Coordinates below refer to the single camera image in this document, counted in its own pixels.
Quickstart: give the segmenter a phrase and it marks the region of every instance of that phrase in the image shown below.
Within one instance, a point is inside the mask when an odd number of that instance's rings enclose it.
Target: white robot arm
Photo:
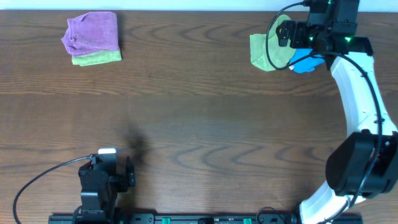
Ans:
[[[382,117],[385,120],[382,125],[382,133],[385,136],[392,136],[397,128],[392,123],[382,102],[374,76],[373,57],[357,52],[350,52],[347,56],[368,73],[379,101]],[[333,62],[331,74],[337,82],[343,101],[347,121],[347,137],[353,132],[361,132],[365,129],[372,134],[377,134],[376,109],[369,86],[362,74],[351,63],[340,57]],[[352,198],[352,195],[336,196],[335,191],[325,181],[309,199],[300,204],[301,221],[304,224],[323,222],[338,213]],[[358,197],[356,203],[364,200],[364,198]]]

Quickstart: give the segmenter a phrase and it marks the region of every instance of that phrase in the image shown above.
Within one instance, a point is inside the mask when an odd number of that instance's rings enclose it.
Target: green towel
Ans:
[[[296,49],[290,47],[290,40],[287,47],[279,47],[278,36],[276,35],[276,27],[283,21],[290,20],[289,16],[281,15],[274,23],[269,31],[268,51],[272,63],[277,67],[285,66],[293,57]],[[266,72],[275,70],[269,63],[266,54],[266,34],[250,35],[250,61],[251,63]]]
[[[86,54],[78,57],[72,57],[72,64],[87,66],[97,65],[101,63],[117,62],[122,60],[120,50],[101,50],[91,54]]]

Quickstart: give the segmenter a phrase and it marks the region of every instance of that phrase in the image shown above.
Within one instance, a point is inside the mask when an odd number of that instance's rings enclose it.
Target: wooden table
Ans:
[[[1,223],[14,221],[31,178],[105,146],[136,165],[137,187],[118,201],[129,212],[290,210],[325,180],[346,136],[339,91],[325,66],[299,75],[251,65],[249,35],[265,33],[273,12],[116,11],[123,61],[79,67],[60,39],[83,13],[0,11]],[[398,14],[358,20],[398,122]],[[22,222],[79,206],[81,165],[32,184]],[[366,223],[397,223],[398,190],[356,208]]]

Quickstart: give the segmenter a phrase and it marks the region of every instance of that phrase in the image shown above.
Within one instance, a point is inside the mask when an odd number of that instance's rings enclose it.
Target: cable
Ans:
[[[257,212],[257,215],[256,215],[256,221],[257,221],[258,223],[260,223],[260,224],[263,224],[263,222],[259,220],[259,216],[261,215],[261,212],[263,212],[263,211],[266,210],[266,209],[271,209],[272,211],[274,211],[274,212],[277,213],[277,210],[274,209],[274,208],[272,208],[272,207],[270,207],[270,206],[262,207],[262,208],[259,210],[259,212]],[[279,218],[280,218],[281,220],[284,221],[284,223],[286,223],[286,218],[287,218],[287,216],[284,218],[284,217],[282,217],[282,215],[280,215],[279,213],[278,213],[278,216],[279,216]]]
[[[77,215],[79,214],[79,211],[80,211],[80,209],[81,209],[81,206],[82,206],[82,205],[80,205],[79,207],[77,207],[76,210],[73,212],[73,215],[72,215],[72,224],[75,224],[75,223],[76,223]]]
[[[267,58],[269,63],[276,69],[276,70],[284,70],[302,60],[305,60],[309,57],[316,57],[316,55],[334,55],[337,57],[341,57],[345,60],[347,60],[349,63],[351,63],[352,65],[354,65],[359,72],[361,72],[362,76],[365,78],[366,83],[369,86],[369,89],[371,91],[372,94],[372,98],[373,98],[373,102],[376,108],[376,116],[377,116],[377,144],[376,147],[374,148],[374,153],[372,155],[372,158],[370,158],[368,165],[366,166],[365,172],[364,172],[364,177],[361,181],[361,184],[359,185],[357,191],[355,191],[354,197],[349,201],[349,203],[346,203],[345,206],[343,206],[343,208],[333,217],[329,218],[329,222],[332,221],[333,219],[337,218],[338,216],[340,216],[346,208],[352,208],[356,202],[356,200],[358,199],[359,195],[361,194],[361,191],[365,185],[366,180],[368,179],[370,173],[372,172],[372,169],[375,165],[375,163],[377,162],[377,156],[380,153],[381,150],[381,143],[382,143],[382,122],[383,122],[383,118],[381,117],[381,110],[380,110],[380,106],[379,106],[379,101],[377,99],[376,96],[376,92],[374,91],[373,85],[368,77],[368,73],[366,73],[356,62],[354,62],[354,60],[350,59],[349,57],[340,54],[340,53],[336,53],[336,52],[311,52],[309,55],[304,56],[292,63],[288,63],[287,65],[285,65],[284,67],[276,67],[275,64],[272,63],[272,60],[269,56],[269,50],[268,50],[268,37],[269,37],[269,31],[271,30],[272,25],[274,25],[274,22],[276,21],[276,19],[279,17],[279,15],[284,12],[286,9],[290,8],[290,7],[294,7],[294,6],[299,6],[299,5],[304,5],[304,2],[298,2],[295,4],[291,4],[287,7],[284,7],[283,9],[281,9],[275,16],[274,18],[272,18],[271,23],[268,26],[268,30],[267,30],[267,36],[266,36],[266,54],[267,54]]]
[[[269,27],[268,27],[268,30],[267,30],[267,36],[266,36],[266,54],[267,54],[267,58],[268,58],[269,63],[270,63],[276,70],[283,70],[283,69],[289,68],[290,66],[296,64],[297,62],[299,62],[299,61],[305,59],[305,58],[301,58],[301,59],[298,59],[297,61],[295,61],[294,63],[291,63],[291,64],[288,64],[288,65],[286,65],[286,66],[284,66],[284,67],[278,68],[278,67],[276,67],[275,64],[272,63],[271,58],[270,58],[270,56],[269,56],[269,51],[268,51],[268,37],[269,37],[269,31],[271,30],[272,25],[274,25],[274,22],[276,21],[276,19],[277,19],[277,18],[279,17],[279,15],[281,15],[282,12],[284,12],[286,9],[288,9],[288,8],[290,8],[290,7],[294,7],[294,6],[301,6],[301,5],[304,5],[304,2],[298,2],[298,3],[291,4],[291,5],[289,5],[289,6],[284,7],[283,9],[281,9],[281,10],[274,16],[274,18],[272,18],[271,22],[269,23]]]
[[[374,106],[376,108],[376,116],[377,116],[377,144],[376,147],[374,148],[374,153],[372,155],[372,158],[369,160],[368,165],[366,166],[365,172],[364,172],[364,177],[361,181],[360,186],[358,187],[357,191],[354,194],[353,199],[350,201],[349,203],[349,207],[348,208],[352,208],[355,204],[356,199],[358,198],[359,194],[361,193],[364,184],[366,182],[366,179],[368,179],[370,173],[372,172],[372,169],[375,165],[375,163],[377,162],[377,157],[380,153],[381,150],[381,143],[382,143],[382,122],[383,122],[383,118],[381,117],[381,110],[380,110],[380,105],[379,105],[379,100],[377,99],[377,95],[376,92],[374,91],[373,85],[371,80],[368,77],[368,73],[365,72],[356,62],[354,62],[354,60],[350,59],[349,57],[343,55],[343,54],[339,54],[336,52],[312,52],[311,55],[314,54],[320,54],[320,55],[334,55],[334,56],[338,56],[341,57],[345,60],[347,60],[349,63],[353,64],[361,73],[362,76],[365,78],[366,83],[369,86],[369,89],[371,91],[372,94],[372,98],[373,98],[373,102],[374,102]]]
[[[317,59],[323,59],[324,60],[323,57],[317,57],[317,56],[312,56],[311,58],[317,58]]]
[[[32,183],[35,182],[37,179],[41,178],[42,176],[44,176],[46,173],[48,173],[48,172],[50,172],[50,171],[53,171],[53,170],[55,170],[55,169],[57,169],[57,168],[59,168],[59,167],[62,167],[62,166],[71,164],[72,162],[77,162],[77,161],[80,161],[80,160],[83,160],[83,159],[90,159],[90,157],[91,157],[91,156],[85,156],[85,157],[81,157],[81,158],[78,158],[78,159],[70,160],[70,161],[68,161],[68,162],[61,163],[61,164],[59,164],[59,165],[57,165],[57,166],[55,166],[55,167],[53,167],[53,168],[49,168],[48,170],[46,170],[46,171],[44,171],[43,173],[39,174],[37,177],[33,178],[31,181],[29,181],[27,184],[25,184],[25,186],[23,186],[23,187],[19,190],[19,192],[17,193],[17,195],[15,196],[14,204],[12,205],[12,212],[13,212],[13,214],[14,214],[15,222],[16,222],[17,224],[22,224],[21,221],[20,221],[19,218],[18,218],[18,215],[17,215],[17,201],[18,201],[19,196],[21,196],[21,193],[22,193],[30,184],[32,184]]]
[[[347,206],[349,205],[349,200],[346,201],[346,203],[344,204],[344,206],[332,217],[325,219],[322,222],[319,222],[318,224],[326,224],[329,222],[333,222],[333,220],[335,220],[336,218],[340,217],[340,215],[342,215],[344,213],[344,211],[346,210]]]

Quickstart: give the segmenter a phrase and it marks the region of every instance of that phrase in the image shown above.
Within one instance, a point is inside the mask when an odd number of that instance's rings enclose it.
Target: purple towel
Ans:
[[[73,57],[100,50],[119,50],[118,22],[113,12],[89,12],[68,19],[68,26],[61,40]]]

